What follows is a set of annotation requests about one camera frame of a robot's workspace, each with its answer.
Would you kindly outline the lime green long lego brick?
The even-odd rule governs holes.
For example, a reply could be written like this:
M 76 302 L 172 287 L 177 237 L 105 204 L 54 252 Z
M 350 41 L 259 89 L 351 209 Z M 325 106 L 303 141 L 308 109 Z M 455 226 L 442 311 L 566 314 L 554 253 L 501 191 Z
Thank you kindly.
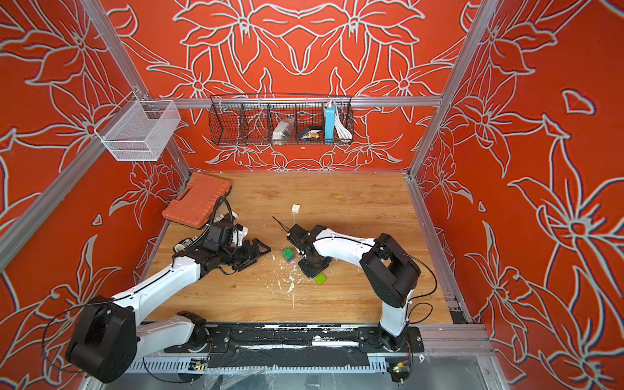
M 323 273 L 320 273 L 317 276 L 315 276 L 315 281 L 318 284 L 323 284 L 326 280 L 327 280 L 327 278 L 326 278 L 326 276 Z

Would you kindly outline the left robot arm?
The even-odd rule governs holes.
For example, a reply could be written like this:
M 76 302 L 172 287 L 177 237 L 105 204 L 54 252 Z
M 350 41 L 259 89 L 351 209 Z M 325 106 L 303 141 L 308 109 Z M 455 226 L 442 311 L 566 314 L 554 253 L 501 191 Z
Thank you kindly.
M 105 298 L 89 301 L 80 314 L 65 358 L 102 383 L 111 383 L 144 357 L 171 347 L 211 352 L 214 340 L 206 320 L 181 311 L 166 321 L 146 318 L 180 290 L 214 270 L 245 270 L 271 248 L 253 239 L 239 246 L 180 242 L 172 264 L 140 284 Z

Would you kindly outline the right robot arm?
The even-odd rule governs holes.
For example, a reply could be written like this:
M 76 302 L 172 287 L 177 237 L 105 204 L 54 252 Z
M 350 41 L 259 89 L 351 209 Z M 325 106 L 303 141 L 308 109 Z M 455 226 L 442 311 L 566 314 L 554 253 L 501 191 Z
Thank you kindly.
M 310 279 L 323 273 L 333 260 L 362 269 L 382 302 L 382 332 L 392 338 L 402 336 L 421 269 L 393 237 L 384 233 L 377 238 L 358 238 L 322 225 L 306 230 L 295 224 L 287 230 L 287 240 L 302 257 L 297 266 Z

